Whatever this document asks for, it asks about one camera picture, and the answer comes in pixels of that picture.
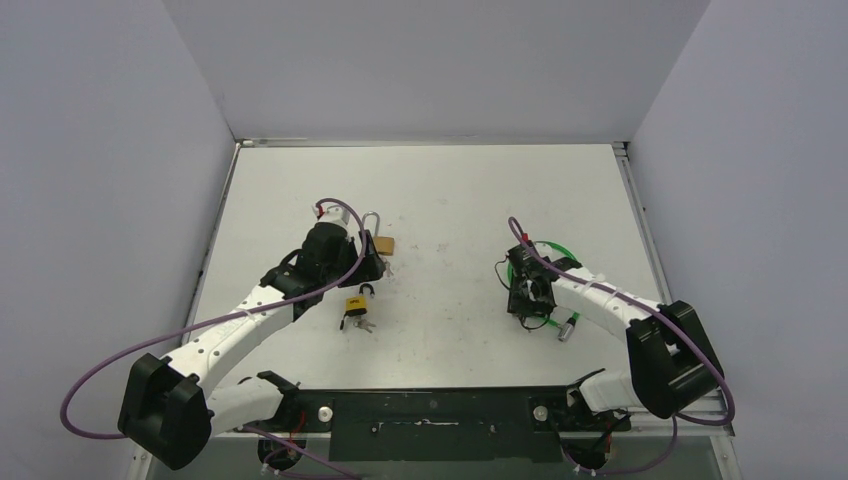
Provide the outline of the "silver cable lock barrel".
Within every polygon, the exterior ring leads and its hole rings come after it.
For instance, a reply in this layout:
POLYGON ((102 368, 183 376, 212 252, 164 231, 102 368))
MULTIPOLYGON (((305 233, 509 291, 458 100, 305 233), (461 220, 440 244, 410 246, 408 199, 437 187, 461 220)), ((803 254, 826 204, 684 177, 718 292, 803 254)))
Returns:
POLYGON ((576 319, 574 317, 569 318, 559 326, 559 333, 557 335, 557 339, 562 343, 567 342, 573 334, 575 327, 576 319))

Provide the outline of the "green cable lock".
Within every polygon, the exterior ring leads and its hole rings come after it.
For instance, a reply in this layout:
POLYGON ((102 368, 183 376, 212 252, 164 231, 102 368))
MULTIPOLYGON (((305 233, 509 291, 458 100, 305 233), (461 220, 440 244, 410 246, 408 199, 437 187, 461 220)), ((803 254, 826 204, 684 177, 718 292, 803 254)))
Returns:
MULTIPOLYGON (((551 264, 553 264, 559 270, 567 271, 569 269, 579 268, 579 267, 582 266, 582 264, 577 260, 577 258, 569 250, 567 250, 565 247, 563 247, 563 246, 561 246, 557 243, 554 243, 554 242, 551 242, 551 241, 539 241, 539 242, 535 242, 533 244, 533 246, 536 248, 537 253, 540 254, 544 260, 550 262, 551 264)), ((504 285, 508 289, 508 294, 509 294, 509 282, 510 282, 511 276, 512 276, 512 269, 509 266, 507 254, 506 254, 506 262, 507 262, 507 271, 506 271, 506 281, 504 282, 504 285)), ((551 282, 551 290, 552 290, 552 294, 553 294, 553 283, 558 279, 558 276, 553 272, 551 272, 551 276, 553 277, 552 282, 551 282)), ((547 318, 533 318, 533 317, 519 318, 519 317, 516 317, 512 314, 511 315, 518 319, 520 325, 526 331, 530 332, 530 331, 540 329, 545 325, 557 325, 557 323, 554 322, 551 319, 552 313, 547 318)))

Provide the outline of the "yellow black padlock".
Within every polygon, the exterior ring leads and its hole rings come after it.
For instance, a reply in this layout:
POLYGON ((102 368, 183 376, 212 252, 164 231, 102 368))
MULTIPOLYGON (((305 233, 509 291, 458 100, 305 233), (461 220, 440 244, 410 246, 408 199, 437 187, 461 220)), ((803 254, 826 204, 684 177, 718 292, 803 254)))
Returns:
POLYGON ((357 294, 346 299, 344 316, 346 318, 366 316, 368 313, 368 300, 373 298, 374 294, 375 290, 372 284, 361 284, 357 294))

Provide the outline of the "brass padlock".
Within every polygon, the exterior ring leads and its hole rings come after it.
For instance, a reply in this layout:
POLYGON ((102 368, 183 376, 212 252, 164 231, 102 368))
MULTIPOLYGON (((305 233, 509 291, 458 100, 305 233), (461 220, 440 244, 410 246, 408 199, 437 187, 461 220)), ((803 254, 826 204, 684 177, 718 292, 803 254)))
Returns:
POLYGON ((376 211, 368 211, 363 215, 363 221, 372 220, 373 229, 371 230, 374 245, 378 254, 382 256, 393 256, 396 247, 396 240, 391 236, 384 236, 380 233, 381 216, 376 211))

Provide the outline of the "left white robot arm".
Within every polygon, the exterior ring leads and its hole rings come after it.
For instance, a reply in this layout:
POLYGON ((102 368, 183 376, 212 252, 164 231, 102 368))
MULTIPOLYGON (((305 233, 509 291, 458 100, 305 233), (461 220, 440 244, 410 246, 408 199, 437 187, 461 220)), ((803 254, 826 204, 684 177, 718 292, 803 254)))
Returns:
POLYGON ((262 420, 282 431, 297 420, 291 383, 271 371, 232 387, 221 380, 277 331, 323 299, 321 288, 382 278, 385 265, 369 230, 351 235, 343 221, 320 221, 301 247, 266 272, 234 309, 162 357, 145 354, 131 366, 118 429, 172 470, 189 465, 215 435, 262 420))

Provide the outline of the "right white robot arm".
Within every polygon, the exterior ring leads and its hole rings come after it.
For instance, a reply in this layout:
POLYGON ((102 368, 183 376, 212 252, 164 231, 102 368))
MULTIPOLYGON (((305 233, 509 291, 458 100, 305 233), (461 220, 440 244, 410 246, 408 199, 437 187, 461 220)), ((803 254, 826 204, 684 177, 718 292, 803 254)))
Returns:
POLYGON ((639 299, 568 256, 556 260, 522 245, 506 253, 507 311, 521 321, 553 321, 564 334, 580 320, 618 340, 628 363, 593 373, 565 402, 568 421, 588 429, 606 412, 644 408, 667 419, 720 388, 720 362, 694 308, 639 299))

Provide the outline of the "silver key bunch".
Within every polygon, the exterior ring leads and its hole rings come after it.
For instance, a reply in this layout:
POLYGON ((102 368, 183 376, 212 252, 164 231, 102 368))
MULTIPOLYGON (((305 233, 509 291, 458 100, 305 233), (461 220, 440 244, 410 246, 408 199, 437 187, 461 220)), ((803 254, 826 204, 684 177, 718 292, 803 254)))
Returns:
POLYGON ((366 318, 358 318, 354 321, 354 327, 368 333, 372 333, 376 325, 368 321, 366 318))

